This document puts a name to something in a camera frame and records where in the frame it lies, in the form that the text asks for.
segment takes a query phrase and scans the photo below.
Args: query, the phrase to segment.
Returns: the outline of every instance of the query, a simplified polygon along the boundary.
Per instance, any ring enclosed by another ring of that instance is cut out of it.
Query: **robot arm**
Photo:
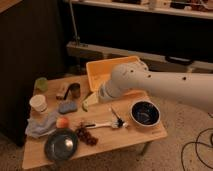
[[[128,90],[143,89],[153,94],[213,112],[213,75],[151,72],[143,62],[117,65],[111,79],[99,88],[100,101],[110,101]]]

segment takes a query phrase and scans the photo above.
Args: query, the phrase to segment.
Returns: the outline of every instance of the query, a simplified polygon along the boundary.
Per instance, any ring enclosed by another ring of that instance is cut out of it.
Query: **box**
[[[135,61],[140,61],[139,57],[129,56],[88,62],[86,70],[90,90],[92,92],[98,91],[100,85],[109,79],[111,71],[116,65]]]

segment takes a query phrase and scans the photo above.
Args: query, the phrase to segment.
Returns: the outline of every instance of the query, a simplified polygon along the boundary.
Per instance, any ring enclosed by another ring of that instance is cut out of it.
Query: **table leg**
[[[144,156],[144,155],[145,155],[145,153],[147,152],[147,150],[148,150],[148,148],[149,148],[151,142],[152,142],[152,141],[149,141],[149,142],[146,142],[146,143],[144,144],[144,147],[143,147],[143,149],[142,149],[142,151],[141,151],[141,153],[140,153],[141,156]]]

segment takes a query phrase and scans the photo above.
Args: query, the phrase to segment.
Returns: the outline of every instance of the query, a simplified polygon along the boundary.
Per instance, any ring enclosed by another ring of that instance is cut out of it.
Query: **dark bowl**
[[[57,129],[48,136],[44,152],[53,162],[68,160],[76,151],[77,135],[70,129]]]
[[[151,102],[138,101],[134,103],[130,111],[132,119],[143,127],[155,126],[160,121],[160,111]]]

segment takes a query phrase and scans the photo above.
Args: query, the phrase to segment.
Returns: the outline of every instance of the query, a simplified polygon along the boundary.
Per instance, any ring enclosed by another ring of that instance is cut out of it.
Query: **paper cup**
[[[30,106],[37,112],[43,112],[47,108],[47,102],[44,95],[38,94],[30,99]]]

